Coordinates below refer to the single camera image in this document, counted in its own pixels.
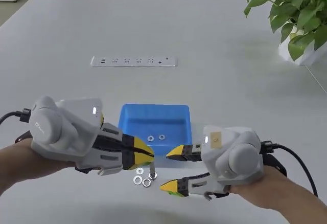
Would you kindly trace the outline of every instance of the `hand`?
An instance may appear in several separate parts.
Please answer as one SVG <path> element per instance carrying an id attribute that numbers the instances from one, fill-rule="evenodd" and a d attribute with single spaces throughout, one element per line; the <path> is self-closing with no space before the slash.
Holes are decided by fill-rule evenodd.
<path id="1" fill-rule="evenodd" d="M 279 210 L 283 201 L 298 185 L 290 181 L 277 169 L 264 166 L 264 177 L 249 185 L 231 186 L 230 193 L 243 197 L 255 206 L 264 209 Z"/>
<path id="2" fill-rule="evenodd" d="M 0 175 L 6 179 L 6 185 L 44 177 L 75 166 L 73 162 L 43 158 L 32 150 L 31 143 L 31 139 L 26 139 L 0 150 Z"/>

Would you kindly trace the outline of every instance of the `black cable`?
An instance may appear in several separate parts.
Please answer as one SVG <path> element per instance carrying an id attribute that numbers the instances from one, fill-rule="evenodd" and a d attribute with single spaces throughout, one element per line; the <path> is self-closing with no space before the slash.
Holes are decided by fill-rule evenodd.
<path id="1" fill-rule="evenodd" d="M 292 154 L 297 160 L 298 162 L 301 164 L 303 170 L 305 171 L 308 179 L 309 179 L 309 182 L 311 184 L 311 187 L 312 187 L 312 191 L 313 191 L 313 194 L 318 197 L 318 192 L 317 192 L 317 188 L 316 188 L 316 185 L 312 179 L 312 176 L 310 175 L 310 172 L 308 170 L 308 168 L 306 167 L 306 165 L 304 164 L 304 162 L 302 161 L 302 159 L 294 152 L 292 151 L 290 148 L 286 147 L 286 146 L 283 146 L 283 145 L 280 145 L 280 144 L 273 144 L 274 145 L 274 148 L 279 148 L 279 149 L 282 149 L 282 150 L 285 150 L 287 152 L 289 152 L 290 154 Z"/>
<path id="2" fill-rule="evenodd" d="M 3 117 L 0 118 L 0 125 L 9 117 L 15 116 L 20 117 L 21 112 L 20 111 L 12 111 L 11 113 L 5 114 Z"/>

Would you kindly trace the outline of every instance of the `white power strip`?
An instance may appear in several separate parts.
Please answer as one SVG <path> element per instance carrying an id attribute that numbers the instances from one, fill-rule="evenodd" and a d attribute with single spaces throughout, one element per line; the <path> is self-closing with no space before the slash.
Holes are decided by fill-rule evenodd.
<path id="1" fill-rule="evenodd" d="M 93 57 L 93 67 L 176 67 L 175 57 L 144 57 L 144 58 L 106 58 Z"/>

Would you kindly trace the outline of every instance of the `white table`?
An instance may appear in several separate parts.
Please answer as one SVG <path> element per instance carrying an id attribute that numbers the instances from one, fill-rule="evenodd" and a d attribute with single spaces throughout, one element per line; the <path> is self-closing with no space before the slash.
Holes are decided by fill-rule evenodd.
<path id="1" fill-rule="evenodd" d="M 303 66 L 281 61 L 269 6 L 242 15 L 245 0 L 30 0 L 0 28 L 0 114 L 54 99 L 101 97 L 106 121 L 125 103 L 187 104 L 193 139 L 202 126 L 249 126 L 262 140 L 293 148 L 327 203 L 326 93 Z M 158 69 L 91 68 L 97 56 L 176 56 Z M 27 130 L 0 127 L 1 146 Z M 297 161 L 275 156 L 310 188 Z M 135 172 L 99 177 L 73 169 L 15 185 L 0 201 L 3 223 L 286 223 L 238 196 L 208 202 L 160 192 L 168 179 L 204 172 L 198 164 L 157 169 L 151 188 Z"/>

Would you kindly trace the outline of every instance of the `label sticker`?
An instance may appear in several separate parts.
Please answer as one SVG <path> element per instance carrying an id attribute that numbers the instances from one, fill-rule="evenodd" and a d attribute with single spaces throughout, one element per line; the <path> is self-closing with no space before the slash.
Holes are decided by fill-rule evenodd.
<path id="1" fill-rule="evenodd" d="M 221 132 L 210 133 L 211 149 L 219 149 L 222 147 Z"/>

